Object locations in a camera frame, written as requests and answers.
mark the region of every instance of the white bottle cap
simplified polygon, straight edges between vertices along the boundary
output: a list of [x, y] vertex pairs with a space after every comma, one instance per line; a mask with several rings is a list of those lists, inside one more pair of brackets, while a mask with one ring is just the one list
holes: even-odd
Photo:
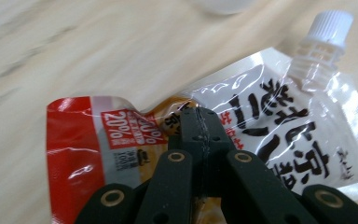
[[345, 38], [351, 29], [353, 16], [345, 11], [329, 10], [318, 14], [306, 40], [317, 40], [345, 49]]

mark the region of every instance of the light wood surface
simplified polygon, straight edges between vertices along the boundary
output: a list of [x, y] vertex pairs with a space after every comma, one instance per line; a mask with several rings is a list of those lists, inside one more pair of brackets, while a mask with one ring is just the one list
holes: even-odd
[[257, 0], [232, 16], [190, 0], [0, 0], [0, 223], [50, 223], [46, 105], [115, 95], [142, 110], [261, 49], [293, 56], [315, 15], [355, 18], [337, 64], [358, 88], [358, 1]]

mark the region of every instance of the black plastic part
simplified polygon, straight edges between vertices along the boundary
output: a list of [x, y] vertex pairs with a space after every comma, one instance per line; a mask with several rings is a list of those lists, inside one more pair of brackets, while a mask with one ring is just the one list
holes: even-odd
[[[119, 201], [117, 197], [122, 192], [124, 197], [122, 201], [116, 205], [105, 205], [103, 198], [108, 202]], [[89, 199], [86, 206], [77, 216], [76, 224], [124, 224], [132, 223], [135, 206], [136, 193], [130, 187], [120, 184], [106, 185], [98, 189]]]
[[191, 155], [183, 150], [164, 152], [159, 157], [135, 223], [190, 223], [191, 181]]
[[301, 202], [320, 223], [358, 223], [358, 204], [337, 189], [324, 185], [308, 186]]
[[225, 174], [227, 223], [318, 223], [255, 154], [228, 152]]
[[181, 138], [170, 137], [169, 147], [181, 148], [193, 156], [194, 193], [198, 197], [220, 197], [221, 166], [234, 150], [220, 119], [210, 109], [188, 108], [181, 115]]

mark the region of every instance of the metal rivet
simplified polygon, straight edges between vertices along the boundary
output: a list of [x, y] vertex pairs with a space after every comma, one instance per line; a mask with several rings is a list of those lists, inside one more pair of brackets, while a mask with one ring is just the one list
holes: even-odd
[[241, 161], [241, 162], [249, 162], [252, 160], [252, 157], [244, 152], [239, 152], [239, 153], [235, 154], [234, 158], [235, 158], [235, 160]]
[[[112, 194], [116, 194], [118, 196], [117, 199], [115, 199], [113, 201], [108, 201], [107, 197]], [[123, 202], [123, 200], [124, 200], [124, 193], [123, 193], [123, 191], [121, 191], [119, 189], [109, 190], [101, 197], [101, 203], [103, 205], [105, 205], [106, 207], [116, 206], [116, 205], [120, 204], [121, 202]]]
[[[332, 199], [334, 199], [334, 201], [327, 201], [324, 196], [331, 197]], [[344, 205], [344, 202], [342, 202], [342, 200], [338, 198], [337, 195], [324, 189], [316, 190], [315, 197], [319, 202], [324, 203], [325, 205], [330, 206], [332, 208], [340, 208]]]
[[182, 161], [185, 159], [185, 155], [180, 152], [173, 152], [168, 155], [168, 160], [170, 161]]

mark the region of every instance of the printed label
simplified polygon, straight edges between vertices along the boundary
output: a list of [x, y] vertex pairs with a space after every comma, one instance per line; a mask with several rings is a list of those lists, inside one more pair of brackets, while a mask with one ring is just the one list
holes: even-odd
[[151, 118], [137, 118], [127, 109], [101, 113], [111, 149], [167, 143]]
[[358, 181], [356, 141], [328, 95], [300, 91], [261, 66], [186, 94], [216, 112], [235, 147], [256, 154], [288, 189]]
[[138, 158], [135, 151], [117, 152], [115, 154], [116, 170], [123, 171], [138, 167]]

